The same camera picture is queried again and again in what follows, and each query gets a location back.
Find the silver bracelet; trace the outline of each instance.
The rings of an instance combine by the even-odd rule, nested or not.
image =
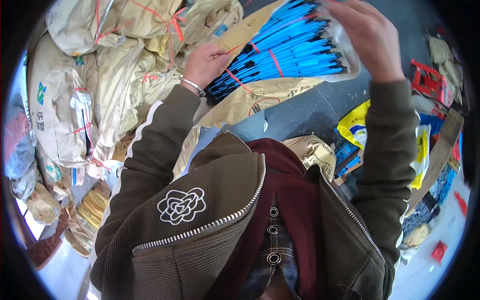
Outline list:
[[[206,96],[205,91],[204,91],[203,89],[201,89],[198,85],[196,85],[196,84],[194,84],[193,82],[191,82],[190,80],[188,80],[188,79],[186,79],[186,78],[183,78],[183,77],[180,77],[180,80],[181,80],[181,81],[184,81],[184,82],[188,83],[189,85],[193,86],[194,88],[196,88],[197,91],[198,91],[198,95],[199,95],[200,97],[205,97],[205,96]]]

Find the button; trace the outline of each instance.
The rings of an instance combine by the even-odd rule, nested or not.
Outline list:
[[[272,252],[267,256],[267,262],[269,264],[279,264],[282,261],[280,253]]]
[[[272,217],[278,216],[278,208],[276,208],[276,207],[271,207],[271,208],[270,208],[270,216],[272,216]]]
[[[271,226],[267,227],[267,232],[272,234],[272,235],[277,234],[278,233],[278,226],[271,225]]]

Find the plaid shirt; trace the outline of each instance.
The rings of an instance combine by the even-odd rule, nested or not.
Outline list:
[[[276,200],[270,208],[270,217],[261,250],[252,266],[247,280],[240,289],[239,299],[259,298],[267,288],[275,271],[281,272],[288,289],[295,296],[298,292],[298,267],[293,241],[287,233]]]

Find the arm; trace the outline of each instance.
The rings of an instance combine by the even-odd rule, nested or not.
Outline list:
[[[400,257],[396,247],[402,237],[401,219],[411,194],[409,185],[415,178],[410,163],[417,153],[418,124],[410,83],[401,68],[398,32],[378,10],[363,1],[331,3],[329,10],[345,28],[372,76],[363,178],[351,202],[385,257],[393,280],[394,265]]]
[[[205,89],[227,62],[228,55],[218,46],[202,45],[190,55],[184,78]],[[109,244],[123,221],[173,180],[172,170],[200,105],[197,94],[185,82],[174,86],[163,102],[152,105],[145,123],[137,129],[94,241],[95,263],[90,278],[98,289],[102,285],[103,261]]]

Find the bundle of blue sticks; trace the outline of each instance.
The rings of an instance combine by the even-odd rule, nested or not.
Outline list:
[[[239,55],[206,89],[218,104],[242,84],[279,77],[316,77],[344,72],[332,41],[322,38],[330,20],[318,19],[314,0],[291,0],[275,11]]]

